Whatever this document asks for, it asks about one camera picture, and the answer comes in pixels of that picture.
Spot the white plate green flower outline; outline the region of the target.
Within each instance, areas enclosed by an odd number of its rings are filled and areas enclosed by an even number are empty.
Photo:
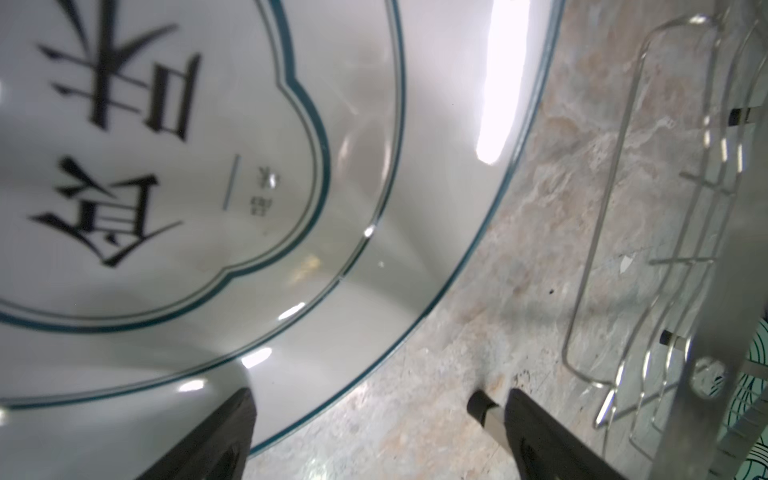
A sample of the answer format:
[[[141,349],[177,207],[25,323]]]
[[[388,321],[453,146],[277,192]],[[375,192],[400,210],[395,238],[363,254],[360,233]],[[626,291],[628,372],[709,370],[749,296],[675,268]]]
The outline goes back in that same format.
[[[3,2],[2,477],[142,479],[241,388],[249,458],[352,391],[479,245],[563,12]]]

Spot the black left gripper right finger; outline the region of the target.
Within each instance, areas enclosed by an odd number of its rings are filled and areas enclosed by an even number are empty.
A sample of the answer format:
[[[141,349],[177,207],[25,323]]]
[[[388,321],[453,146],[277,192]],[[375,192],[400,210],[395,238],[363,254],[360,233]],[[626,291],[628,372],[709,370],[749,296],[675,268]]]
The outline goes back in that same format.
[[[509,392],[505,428],[522,479],[622,477],[520,389]]]

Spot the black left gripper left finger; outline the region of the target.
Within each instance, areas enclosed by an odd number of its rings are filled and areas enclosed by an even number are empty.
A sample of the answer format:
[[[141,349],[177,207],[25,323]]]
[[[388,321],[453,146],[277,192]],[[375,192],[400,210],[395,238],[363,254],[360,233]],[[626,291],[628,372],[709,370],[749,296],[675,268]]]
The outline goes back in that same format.
[[[240,479],[257,409],[241,388],[140,475],[142,479]]]

